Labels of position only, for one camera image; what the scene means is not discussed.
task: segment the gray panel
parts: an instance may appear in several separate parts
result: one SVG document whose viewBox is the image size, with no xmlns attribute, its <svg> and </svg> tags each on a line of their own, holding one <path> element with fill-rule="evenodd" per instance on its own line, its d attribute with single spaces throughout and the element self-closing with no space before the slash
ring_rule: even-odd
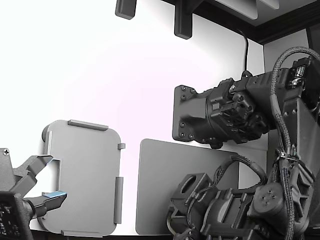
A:
<svg viewBox="0 0 320 240">
<path fill-rule="evenodd" d="M 187 174 L 207 173 L 234 152 L 144 139 L 140 146 L 136 232 L 169 235 L 166 214 L 170 198 Z M 220 189 L 238 188 L 239 164 L 234 163 L 219 183 Z"/>
<path fill-rule="evenodd" d="M 282 37 L 278 40 L 267 43 L 263 46 L 264 69 L 266 72 L 272 71 L 279 56 L 292 47 L 309 47 L 307 31 L 301 30 Z M 289 56 L 283 63 L 283 68 L 291 68 L 294 61 L 307 57 L 306 54 L 297 53 Z M 279 146 L 278 133 L 272 130 L 268 133 L 268 152 L 267 152 L 267 174 L 270 173 L 275 158 L 275 148 Z"/>
<path fill-rule="evenodd" d="M 58 120 L 42 134 L 44 151 L 59 159 L 61 208 L 38 218 L 48 231 L 65 236 L 102 237 L 121 223 L 121 140 L 107 126 Z"/>
</svg>

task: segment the bolt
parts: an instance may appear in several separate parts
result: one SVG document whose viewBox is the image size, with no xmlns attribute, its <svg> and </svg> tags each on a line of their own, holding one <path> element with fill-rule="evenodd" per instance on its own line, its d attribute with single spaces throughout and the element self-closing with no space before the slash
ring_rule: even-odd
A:
<svg viewBox="0 0 320 240">
<path fill-rule="evenodd" d="M 229 92 L 232 92 L 233 90 L 235 90 L 235 88 L 236 88 L 236 85 L 232 85 L 229 89 Z"/>
<path fill-rule="evenodd" d="M 6 148 L 6 149 L 3 150 L 3 155 L 9 156 L 9 154 L 10 154 L 9 153 L 9 149 Z"/>
<path fill-rule="evenodd" d="M 244 99 L 245 99 L 244 96 L 240 96 L 240 97 L 238 98 L 238 103 L 242 102 Z"/>
</svg>

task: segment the black plastic housing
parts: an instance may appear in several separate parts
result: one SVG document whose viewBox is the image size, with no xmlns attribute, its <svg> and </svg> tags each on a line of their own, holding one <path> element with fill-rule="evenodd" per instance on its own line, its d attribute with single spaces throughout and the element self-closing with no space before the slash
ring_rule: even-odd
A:
<svg viewBox="0 0 320 240">
<path fill-rule="evenodd" d="M 320 62 L 305 57 L 282 68 L 276 83 L 280 110 L 285 101 L 301 98 L 309 109 L 320 95 Z M 272 72 L 252 76 L 245 71 L 241 80 L 223 80 L 217 87 L 197 93 L 192 87 L 174 90 L 172 137 L 176 141 L 196 141 L 220 149 L 227 141 L 237 144 L 257 140 L 276 128 L 270 89 Z"/>
<path fill-rule="evenodd" d="M 0 239 L 33 240 L 30 220 L 30 212 L 19 193 L 0 192 Z"/>
</svg>

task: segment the white wall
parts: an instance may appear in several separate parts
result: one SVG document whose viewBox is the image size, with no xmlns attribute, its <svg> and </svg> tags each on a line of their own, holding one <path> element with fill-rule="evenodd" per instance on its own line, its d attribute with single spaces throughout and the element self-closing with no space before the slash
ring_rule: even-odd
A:
<svg viewBox="0 0 320 240">
<path fill-rule="evenodd" d="M 226 78 L 240 79 L 245 42 L 199 16 L 193 17 L 193 37 L 178 38 L 174 6 L 160 0 L 138 0 L 132 20 L 116 17 L 115 7 L 116 0 L 0 1 L 0 146 L 10 149 L 18 167 L 42 153 L 42 130 L 55 120 L 116 130 L 126 149 L 122 224 L 113 234 L 134 235 L 141 140 L 173 142 L 176 86 L 201 92 Z M 264 72 L 263 47 L 252 41 L 248 69 Z M 254 157 L 265 168 L 266 137 L 224 149 Z M 252 183 L 246 176 L 243 168 L 240 187 Z M 37 179 L 27 197 L 56 190 L 52 167 Z M 31 227 L 40 229 L 36 221 Z"/>
</svg>

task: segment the black cable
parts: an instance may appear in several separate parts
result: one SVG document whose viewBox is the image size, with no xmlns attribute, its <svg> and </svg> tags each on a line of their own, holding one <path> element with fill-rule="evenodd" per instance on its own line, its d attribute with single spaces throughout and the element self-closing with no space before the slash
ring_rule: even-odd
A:
<svg viewBox="0 0 320 240">
<path fill-rule="evenodd" d="M 245 40 L 245 53 L 244 53 L 244 71 L 247 71 L 248 67 L 248 50 L 249 50 L 249 41 L 247 36 L 239 29 L 237 31 L 244 37 Z"/>
<path fill-rule="evenodd" d="M 285 204 L 289 217 L 288 229 L 285 234 L 285 240 L 292 240 L 294 237 L 294 227 L 295 227 L 295 205 L 292 198 L 292 192 L 289 184 L 289 170 L 284 167 L 280 171 L 281 181 L 284 190 Z"/>
<path fill-rule="evenodd" d="M 241 156 L 241 155 L 237 155 L 237 154 L 231 155 L 230 158 L 227 159 L 223 164 L 221 164 L 217 168 L 217 170 L 215 171 L 213 179 L 212 179 L 212 182 L 213 182 L 212 185 L 201 189 L 198 193 L 196 193 L 193 196 L 193 199 L 192 199 L 192 201 L 188 207 L 187 213 L 186 213 L 186 221 L 187 221 L 189 228 L 192 228 L 191 219 L 190 219 L 190 212 L 191 212 L 191 208 L 193 207 L 196 200 L 199 200 L 201 194 L 204 194 L 207 191 L 209 191 L 210 189 L 213 189 L 214 187 L 216 187 L 217 184 L 220 182 L 221 178 L 224 176 L 228 167 L 235 162 L 240 162 L 240 163 L 247 165 L 249 168 L 251 168 L 259 176 L 260 182 L 258 184 L 256 184 L 255 186 L 252 186 L 252 188 L 257 187 L 259 185 L 265 185 L 267 183 L 267 181 L 268 181 L 267 175 L 266 175 L 265 171 L 258 164 L 256 164 L 254 161 L 250 161 L 245 156 Z"/>
<path fill-rule="evenodd" d="M 285 120 L 280 110 L 279 101 L 276 93 L 276 85 L 277 85 L 278 73 L 280 71 L 280 68 L 283 62 L 289 56 L 296 53 L 308 54 L 313 56 L 316 59 L 320 59 L 320 55 L 314 50 L 307 47 L 298 46 L 298 47 L 292 47 L 286 50 L 284 53 L 281 54 L 281 56 L 277 59 L 277 61 L 274 64 L 272 74 L 271 74 L 272 80 L 271 80 L 271 89 L 270 89 L 271 110 L 272 110 L 272 115 L 277 124 L 278 134 L 279 136 L 281 136 L 280 143 L 283 136 L 284 145 L 285 145 L 284 147 L 288 154 L 291 154 L 291 140 L 290 140 L 290 135 L 289 135 Z M 274 167 L 275 168 L 279 167 L 278 164 L 279 163 L 277 162 Z M 287 233 L 285 235 L 285 240 L 292 240 L 294 237 L 295 207 L 293 203 L 291 188 L 289 185 L 289 178 L 290 178 L 289 170 L 286 167 L 282 168 L 280 170 L 280 175 L 281 175 L 282 187 L 284 190 L 287 214 L 289 216 L 289 224 L 288 224 Z"/>
<path fill-rule="evenodd" d="M 270 90 L 270 101 L 271 101 L 271 109 L 272 109 L 272 114 L 274 116 L 275 121 L 277 122 L 283 137 L 285 141 L 285 147 L 286 150 L 288 151 L 291 148 L 291 141 L 290 141 L 290 136 L 289 132 L 286 126 L 286 123 L 284 121 L 284 118 L 282 116 L 279 102 L 278 102 L 278 97 L 276 94 L 276 84 L 277 84 L 277 79 L 278 79 L 278 73 L 280 71 L 280 68 L 283 64 L 283 62 L 291 55 L 297 54 L 297 53 L 302 53 L 302 54 L 309 54 L 316 59 L 320 58 L 320 55 L 315 52 L 314 50 L 307 48 L 307 47 L 302 47 L 302 46 L 297 46 L 297 47 L 292 47 L 289 48 L 287 51 L 281 54 L 281 56 L 277 59 L 277 61 L 274 64 L 273 70 L 272 70 L 272 80 L 271 80 L 271 90 Z"/>
</svg>

